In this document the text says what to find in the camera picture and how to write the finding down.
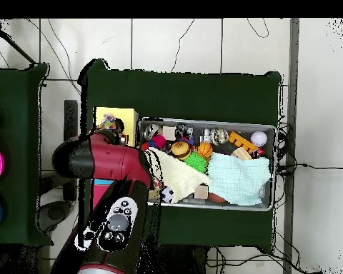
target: small ball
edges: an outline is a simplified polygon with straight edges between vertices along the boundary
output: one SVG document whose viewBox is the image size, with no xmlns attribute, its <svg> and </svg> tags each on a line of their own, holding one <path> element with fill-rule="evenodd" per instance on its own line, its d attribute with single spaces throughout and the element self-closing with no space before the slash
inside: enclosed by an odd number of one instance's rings
<svg viewBox="0 0 343 274">
<path fill-rule="evenodd" d="M 252 136 L 250 137 L 250 141 L 256 147 L 262 147 L 267 142 L 268 138 L 267 135 L 263 131 L 255 131 Z"/>
</svg>

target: soccer ball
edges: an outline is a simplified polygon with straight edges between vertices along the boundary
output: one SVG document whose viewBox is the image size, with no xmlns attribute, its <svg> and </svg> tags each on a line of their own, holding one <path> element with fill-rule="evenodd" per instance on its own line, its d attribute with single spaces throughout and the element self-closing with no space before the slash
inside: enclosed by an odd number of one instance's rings
<svg viewBox="0 0 343 274">
<path fill-rule="evenodd" d="M 165 203 L 170 203 L 174 198 L 174 192 L 170 187 L 166 187 L 161 192 L 161 200 Z"/>
</svg>

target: dark green table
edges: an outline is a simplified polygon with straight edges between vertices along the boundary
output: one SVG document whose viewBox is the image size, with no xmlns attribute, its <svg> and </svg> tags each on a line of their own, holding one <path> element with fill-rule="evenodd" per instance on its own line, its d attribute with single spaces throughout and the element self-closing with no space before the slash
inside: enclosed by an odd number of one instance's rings
<svg viewBox="0 0 343 274">
<path fill-rule="evenodd" d="M 36 226 L 39 205 L 39 95 L 47 64 L 0 69 L 0 244 L 51 244 Z"/>
<path fill-rule="evenodd" d="M 154 73 L 109 70 L 93 60 L 81 72 L 87 129 L 94 106 L 134 108 L 140 117 L 277 125 L 281 76 L 248 74 Z M 85 209 L 89 189 L 85 192 Z M 272 246 L 272 214 L 241 210 L 163 207 L 161 244 Z"/>
</svg>

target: yellow box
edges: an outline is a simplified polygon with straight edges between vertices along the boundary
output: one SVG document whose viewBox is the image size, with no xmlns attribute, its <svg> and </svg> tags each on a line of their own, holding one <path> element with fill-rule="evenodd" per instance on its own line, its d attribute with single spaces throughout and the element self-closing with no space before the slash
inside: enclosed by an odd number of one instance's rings
<svg viewBox="0 0 343 274">
<path fill-rule="evenodd" d="M 98 126 L 105 114 L 120 118 L 124 123 L 123 133 L 128 135 L 128 146 L 135 147 L 136 125 L 139 114 L 133 108 L 96 107 L 95 124 Z"/>
</svg>

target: orange toy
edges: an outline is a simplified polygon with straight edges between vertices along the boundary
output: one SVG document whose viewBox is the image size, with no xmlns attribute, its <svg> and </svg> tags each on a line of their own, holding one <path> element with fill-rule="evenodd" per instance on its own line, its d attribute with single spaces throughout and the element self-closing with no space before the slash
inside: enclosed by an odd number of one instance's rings
<svg viewBox="0 0 343 274">
<path fill-rule="evenodd" d="M 250 143 L 248 140 L 239 136 L 237 133 L 235 133 L 233 131 L 230 133 L 229 142 L 233 143 L 236 147 L 242 147 L 243 149 L 245 149 L 249 153 L 252 153 L 256 149 L 258 149 L 258 147 L 256 147 L 255 145 Z"/>
<path fill-rule="evenodd" d="M 207 142 L 202 142 L 199 144 L 197 154 L 203 156 L 204 158 L 209 158 L 212 154 L 212 145 Z"/>
</svg>

